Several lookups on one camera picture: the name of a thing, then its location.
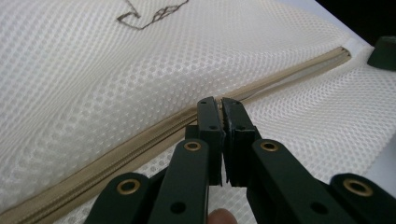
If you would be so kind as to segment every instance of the white mesh fabric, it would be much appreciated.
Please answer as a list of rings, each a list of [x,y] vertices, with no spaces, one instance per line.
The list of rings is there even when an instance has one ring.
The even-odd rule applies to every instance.
[[[370,52],[366,49],[328,73],[246,105],[263,138],[283,143],[325,183],[336,174],[364,175],[396,132],[396,73],[365,64]],[[172,152],[168,149],[137,172],[153,175],[166,166]],[[82,223],[92,204],[83,204],[58,223]],[[238,223],[256,222],[245,189],[210,187],[208,210],[220,207],[229,209]]]
[[[0,8],[0,212],[186,105],[347,39],[274,1],[191,0],[143,31],[117,22],[123,0]]]

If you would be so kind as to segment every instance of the metal grommet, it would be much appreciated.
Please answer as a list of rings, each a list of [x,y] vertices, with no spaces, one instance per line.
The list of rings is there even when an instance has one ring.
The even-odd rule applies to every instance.
[[[262,142],[260,147],[266,151],[277,151],[279,149],[279,146],[272,142]]]
[[[188,143],[184,144],[184,148],[186,148],[189,151],[196,151],[201,148],[201,144],[199,144],[197,142],[188,142]]]
[[[373,195],[372,188],[359,180],[348,178],[344,180],[343,184],[347,190],[359,196],[370,197]]]
[[[128,195],[135,193],[138,189],[140,188],[140,182],[136,179],[126,179],[122,180],[118,185],[117,185],[117,191],[119,194],[122,195]]]

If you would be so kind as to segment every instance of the dark green plastic knob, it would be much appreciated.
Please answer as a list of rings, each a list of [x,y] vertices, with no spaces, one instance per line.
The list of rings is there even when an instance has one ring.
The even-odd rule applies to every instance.
[[[396,71],[396,36],[381,36],[367,63],[372,67]]]

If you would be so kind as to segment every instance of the fingertip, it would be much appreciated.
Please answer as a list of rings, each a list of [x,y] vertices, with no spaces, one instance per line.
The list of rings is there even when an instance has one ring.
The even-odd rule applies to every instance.
[[[207,217],[207,224],[238,224],[231,212],[224,208],[216,209]]]

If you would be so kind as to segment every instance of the zipper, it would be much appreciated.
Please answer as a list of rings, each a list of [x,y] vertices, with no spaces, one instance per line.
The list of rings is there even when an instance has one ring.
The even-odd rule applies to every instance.
[[[337,48],[305,63],[231,91],[228,97],[244,104],[332,70],[350,59],[349,52]],[[0,215],[6,223],[51,222],[97,195],[113,177],[137,169],[183,137],[183,129],[196,121],[196,108],[188,107],[148,128],[122,145],[66,178]]]

